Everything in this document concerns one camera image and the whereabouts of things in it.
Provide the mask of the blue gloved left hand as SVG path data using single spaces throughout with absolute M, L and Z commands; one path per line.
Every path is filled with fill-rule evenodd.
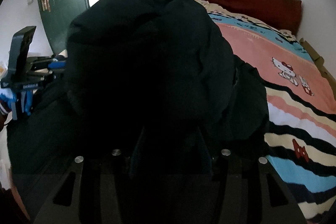
M 1 88 L 1 114 L 7 115 L 12 111 L 11 104 L 17 101 L 17 96 L 9 88 Z M 29 90 L 25 95 L 24 112 L 31 115 L 31 106 L 33 102 L 33 91 Z

